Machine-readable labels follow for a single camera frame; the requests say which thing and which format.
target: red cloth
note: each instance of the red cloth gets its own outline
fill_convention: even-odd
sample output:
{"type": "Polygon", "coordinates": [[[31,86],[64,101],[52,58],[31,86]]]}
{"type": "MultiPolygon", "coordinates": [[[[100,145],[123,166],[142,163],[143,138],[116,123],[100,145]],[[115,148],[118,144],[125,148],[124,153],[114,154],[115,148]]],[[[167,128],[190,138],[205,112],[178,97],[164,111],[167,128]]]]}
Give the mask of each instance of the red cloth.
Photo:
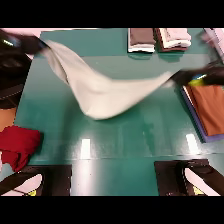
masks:
{"type": "Polygon", "coordinates": [[[0,151],[2,163],[9,163],[12,170],[20,171],[40,144],[41,134],[37,130],[29,130],[18,126],[5,128],[0,132],[0,151]]]}

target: pink cloth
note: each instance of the pink cloth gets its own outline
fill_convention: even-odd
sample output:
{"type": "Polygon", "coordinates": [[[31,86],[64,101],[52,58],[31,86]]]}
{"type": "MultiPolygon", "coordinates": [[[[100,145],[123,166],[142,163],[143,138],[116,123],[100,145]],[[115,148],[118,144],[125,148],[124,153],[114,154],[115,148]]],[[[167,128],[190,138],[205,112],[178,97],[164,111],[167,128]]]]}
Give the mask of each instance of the pink cloth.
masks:
{"type": "Polygon", "coordinates": [[[187,32],[187,28],[166,28],[167,41],[172,40],[191,40],[191,36],[187,32]]]}

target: folded brown cloth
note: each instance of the folded brown cloth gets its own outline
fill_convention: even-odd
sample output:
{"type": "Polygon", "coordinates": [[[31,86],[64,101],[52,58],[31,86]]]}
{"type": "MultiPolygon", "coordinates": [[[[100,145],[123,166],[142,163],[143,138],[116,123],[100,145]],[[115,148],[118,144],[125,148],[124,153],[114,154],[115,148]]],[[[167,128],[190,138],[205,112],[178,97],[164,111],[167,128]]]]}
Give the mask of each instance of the folded brown cloth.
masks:
{"type": "Polygon", "coordinates": [[[224,92],[221,86],[187,86],[208,136],[224,134],[224,92]]]}
{"type": "Polygon", "coordinates": [[[155,44],[152,28],[130,28],[131,46],[136,44],[155,44]]]}
{"type": "Polygon", "coordinates": [[[160,46],[160,51],[161,52],[168,52],[168,51],[186,51],[188,48],[187,47],[171,47],[171,48],[164,48],[163,47],[163,40],[162,36],[160,34],[159,28],[155,28],[156,36],[159,41],[159,46],[160,46]]]}

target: green table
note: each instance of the green table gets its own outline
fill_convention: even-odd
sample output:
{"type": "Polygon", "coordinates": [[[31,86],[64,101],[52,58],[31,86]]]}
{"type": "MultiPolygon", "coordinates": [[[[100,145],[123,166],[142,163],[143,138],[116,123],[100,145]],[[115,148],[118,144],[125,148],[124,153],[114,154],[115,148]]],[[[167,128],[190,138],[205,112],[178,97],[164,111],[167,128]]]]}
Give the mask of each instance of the green table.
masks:
{"type": "MultiPolygon", "coordinates": [[[[189,28],[192,46],[185,53],[152,55],[127,53],[127,29],[44,32],[41,38],[68,46],[111,78],[143,79],[209,62],[214,52],[200,43],[201,31],[189,28]]],[[[30,164],[73,164],[71,195],[158,195],[156,160],[209,158],[224,173],[224,141],[201,143],[178,89],[161,88],[120,116],[94,121],[40,56],[32,62],[15,124],[44,133],[30,164]],[[88,160],[82,160],[85,150],[88,160]]]]}

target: glossy tabletop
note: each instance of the glossy tabletop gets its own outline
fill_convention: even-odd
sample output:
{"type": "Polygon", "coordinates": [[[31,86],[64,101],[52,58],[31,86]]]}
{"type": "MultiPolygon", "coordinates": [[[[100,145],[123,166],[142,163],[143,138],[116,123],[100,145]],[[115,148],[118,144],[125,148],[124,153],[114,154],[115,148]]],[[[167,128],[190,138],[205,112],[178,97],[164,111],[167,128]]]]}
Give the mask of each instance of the glossy tabletop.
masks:
{"type": "MultiPolygon", "coordinates": [[[[44,32],[41,38],[68,46],[111,78],[144,79],[215,57],[200,43],[202,29],[188,30],[188,51],[152,55],[127,53],[127,29],[121,28],[44,32]]],[[[178,155],[209,158],[224,173],[216,165],[224,158],[224,141],[201,143],[178,89],[160,88],[127,112],[94,121],[42,56],[32,62],[15,124],[44,134],[30,164],[73,164],[71,195],[158,195],[153,163],[178,155]]]]}

